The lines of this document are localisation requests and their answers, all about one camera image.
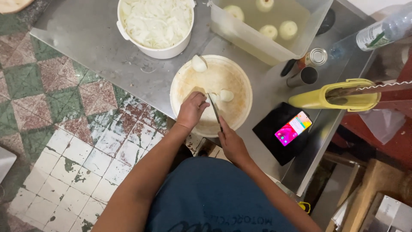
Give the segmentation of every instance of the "knife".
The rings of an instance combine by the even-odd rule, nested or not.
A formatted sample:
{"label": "knife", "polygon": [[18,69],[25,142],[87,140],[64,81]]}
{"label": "knife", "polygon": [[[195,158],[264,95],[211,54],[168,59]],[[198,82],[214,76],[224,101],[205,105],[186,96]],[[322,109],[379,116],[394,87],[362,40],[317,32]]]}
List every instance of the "knife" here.
{"label": "knife", "polygon": [[212,98],[210,97],[210,94],[208,93],[207,95],[209,96],[210,104],[212,105],[213,111],[215,112],[215,115],[216,115],[216,119],[218,120],[220,131],[223,132],[223,128],[222,128],[222,125],[220,124],[219,115],[218,115],[218,111],[216,110],[215,104],[213,103]]}

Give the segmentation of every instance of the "metal countertop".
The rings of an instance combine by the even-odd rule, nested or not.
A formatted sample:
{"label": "metal countertop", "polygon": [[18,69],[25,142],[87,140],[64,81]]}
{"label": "metal countertop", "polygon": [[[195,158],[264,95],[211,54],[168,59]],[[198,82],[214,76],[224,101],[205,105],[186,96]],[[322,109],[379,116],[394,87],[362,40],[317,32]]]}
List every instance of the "metal countertop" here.
{"label": "metal countertop", "polygon": [[309,143],[301,155],[285,166],[279,165],[252,128],[292,95],[338,80],[360,77],[371,53],[357,49],[353,36],[340,40],[373,20],[346,0],[334,1],[331,8],[336,12],[336,23],[330,31],[315,37],[310,49],[322,47],[329,52],[333,47],[339,49],[340,55],[329,57],[326,64],[317,67],[319,79],[315,84],[290,89],[286,86],[286,78],[296,70],[281,78],[279,74],[285,62],[270,67],[210,31],[210,8],[206,2],[197,0],[188,47],[182,54],[167,60],[148,57],[132,42],[124,40],[116,27],[118,2],[113,0],[54,0],[30,33],[171,118],[175,116],[170,105],[170,86],[185,62],[195,54],[217,54],[232,59],[246,72],[253,90],[251,112],[237,133],[257,165],[300,196],[344,112],[305,110],[314,122],[309,131]]}

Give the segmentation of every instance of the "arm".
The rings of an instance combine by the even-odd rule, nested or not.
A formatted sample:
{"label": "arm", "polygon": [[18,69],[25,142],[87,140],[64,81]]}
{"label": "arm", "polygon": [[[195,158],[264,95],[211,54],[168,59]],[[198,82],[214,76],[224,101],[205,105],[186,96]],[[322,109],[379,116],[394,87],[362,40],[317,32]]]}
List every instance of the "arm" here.
{"label": "arm", "polygon": [[150,205],[163,184],[180,145],[209,106],[201,92],[193,92],[180,107],[175,125],[130,171],[113,193],[93,232],[140,232]]}
{"label": "arm", "polygon": [[299,231],[321,232],[309,215],[256,165],[249,156],[243,140],[230,129],[223,117],[219,119],[223,128],[223,132],[219,132],[219,139],[225,156],[256,183],[273,207],[278,209]]}

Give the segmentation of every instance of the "blue shirt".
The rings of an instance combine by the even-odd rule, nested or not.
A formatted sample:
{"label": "blue shirt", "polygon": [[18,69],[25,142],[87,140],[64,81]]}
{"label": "blue shirt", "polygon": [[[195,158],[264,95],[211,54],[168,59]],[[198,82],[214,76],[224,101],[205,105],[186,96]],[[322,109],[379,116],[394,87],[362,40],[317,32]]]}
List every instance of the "blue shirt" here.
{"label": "blue shirt", "polygon": [[157,193],[147,232],[295,232],[246,173],[226,160],[193,157]]}

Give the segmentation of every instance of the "stainless steel cup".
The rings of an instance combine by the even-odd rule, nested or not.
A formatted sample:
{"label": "stainless steel cup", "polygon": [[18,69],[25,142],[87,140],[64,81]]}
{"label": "stainless steel cup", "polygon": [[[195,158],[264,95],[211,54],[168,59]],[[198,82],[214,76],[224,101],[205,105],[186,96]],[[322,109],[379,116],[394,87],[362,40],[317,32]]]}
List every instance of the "stainless steel cup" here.
{"label": "stainless steel cup", "polygon": [[304,67],[299,73],[289,77],[286,84],[290,88],[295,88],[303,85],[311,85],[318,79],[318,72],[313,67]]}

